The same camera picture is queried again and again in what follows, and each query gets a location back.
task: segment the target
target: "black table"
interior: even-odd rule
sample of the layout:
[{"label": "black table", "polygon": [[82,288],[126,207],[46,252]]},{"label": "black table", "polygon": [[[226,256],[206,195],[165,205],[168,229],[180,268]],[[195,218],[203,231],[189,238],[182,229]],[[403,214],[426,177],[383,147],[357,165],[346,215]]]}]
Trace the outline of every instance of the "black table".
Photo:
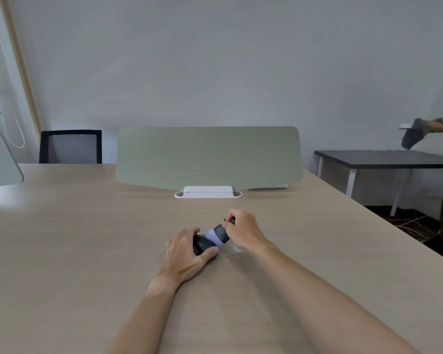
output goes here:
[{"label": "black table", "polygon": [[318,177],[322,176],[323,160],[331,160],[349,168],[346,195],[351,197],[357,169],[404,169],[402,180],[396,190],[391,216],[396,214],[397,204],[413,169],[441,169],[443,156],[415,150],[315,150],[320,157]]}]

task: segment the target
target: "wooden trim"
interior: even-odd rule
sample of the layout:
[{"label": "wooden trim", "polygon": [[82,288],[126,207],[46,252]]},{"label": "wooden trim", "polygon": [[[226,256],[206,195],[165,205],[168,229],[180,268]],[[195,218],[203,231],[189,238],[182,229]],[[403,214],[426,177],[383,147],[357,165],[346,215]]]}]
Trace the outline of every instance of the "wooden trim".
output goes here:
[{"label": "wooden trim", "polygon": [[8,34],[10,35],[10,41],[12,43],[13,52],[15,54],[16,63],[18,65],[18,70],[20,72],[21,82],[23,84],[24,93],[26,95],[26,100],[31,112],[31,118],[33,119],[34,128],[38,139],[41,138],[41,122],[38,117],[38,111],[36,108],[36,103],[34,101],[33,92],[31,90],[31,84],[28,79],[28,73],[26,72],[26,67],[24,65],[23,55],[20,49],[20,43],[18,42],[18,35],[16,33],[15,24],[13,22],[12,11],[8,0],[0,0],[0,5],[3,10],[3,15],[5,17],[6,27],[8,29]]}]

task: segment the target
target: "white clamp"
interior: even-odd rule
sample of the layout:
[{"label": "white clamp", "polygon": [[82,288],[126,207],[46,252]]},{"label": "white clamp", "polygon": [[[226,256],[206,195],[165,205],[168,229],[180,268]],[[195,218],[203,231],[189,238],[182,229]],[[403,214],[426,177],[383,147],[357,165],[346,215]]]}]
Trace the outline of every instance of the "white clamp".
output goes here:
[{"label": "white clamp", "polygon": [[186,186],[174,196],[178,199],[237,199],[243,193],[233,191],[231,186]]}]

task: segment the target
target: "office chair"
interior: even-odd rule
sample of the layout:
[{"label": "office chair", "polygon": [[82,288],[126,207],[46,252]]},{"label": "office chair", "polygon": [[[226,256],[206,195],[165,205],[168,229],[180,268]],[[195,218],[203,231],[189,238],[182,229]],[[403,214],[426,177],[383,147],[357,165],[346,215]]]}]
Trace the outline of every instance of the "office chair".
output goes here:
[{"label": "office chair", "polygon": [[101,164],[101,130],[41,133],[40,164]]}]

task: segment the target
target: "dark floor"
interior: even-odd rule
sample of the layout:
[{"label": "dark floor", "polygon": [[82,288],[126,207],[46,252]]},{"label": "dark floor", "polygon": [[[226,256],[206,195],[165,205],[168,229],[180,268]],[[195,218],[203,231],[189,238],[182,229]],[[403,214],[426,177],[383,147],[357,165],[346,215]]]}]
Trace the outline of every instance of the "dark floor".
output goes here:
[{"label": "dark floor", "polygon": [[440,236],[437,236],[440,230],[438,220],[414,209],[398,208],[396,215],[391,216],[390,206],[366,206],[366,208],[443,256],[443,243]]}]

